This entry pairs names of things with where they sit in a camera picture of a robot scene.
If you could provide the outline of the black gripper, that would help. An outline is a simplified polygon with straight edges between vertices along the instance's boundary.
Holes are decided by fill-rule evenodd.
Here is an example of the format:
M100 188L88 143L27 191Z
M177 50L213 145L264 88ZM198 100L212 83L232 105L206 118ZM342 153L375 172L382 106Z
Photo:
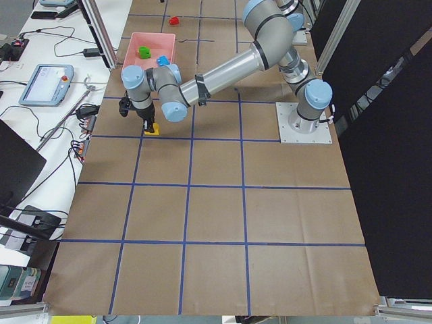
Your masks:
M122 97L119 101L119 114L126 117L130 111L135 111L143 119L143 129L146 133L155 133L155 106L152 101L139 108L129 97Z

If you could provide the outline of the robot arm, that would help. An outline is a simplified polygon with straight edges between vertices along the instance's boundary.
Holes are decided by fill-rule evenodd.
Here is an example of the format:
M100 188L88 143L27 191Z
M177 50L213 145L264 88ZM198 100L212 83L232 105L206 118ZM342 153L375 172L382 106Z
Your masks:
M330 107L331 86L311 73L292 41L304 25L304 16L291 10L293 1L249 1L243 11L244 26L253 37L249 48L205 74L196 74L186 83L176 64L143 69L128 65L121 71L125 95L119 113L125 117L135 111L143 128L155 133L155 106L151 93L159 95L165 119L180 122L194 104L205 106L212 95L252 75L277 66L284 80L298 97L289 115L290 127L300 134L313 133L323 122L321 115Z

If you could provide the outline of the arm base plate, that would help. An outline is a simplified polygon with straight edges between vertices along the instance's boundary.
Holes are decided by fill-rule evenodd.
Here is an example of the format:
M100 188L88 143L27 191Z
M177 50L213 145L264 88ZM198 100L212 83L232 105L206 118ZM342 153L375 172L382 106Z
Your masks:
M298 103L276 102L277 125L282 144L332 144L329 124L308 121L297 112Z
M298 30L294 33L293 37L293 45L301 45L306 46L308 43L307 37L306 37L306 30Z

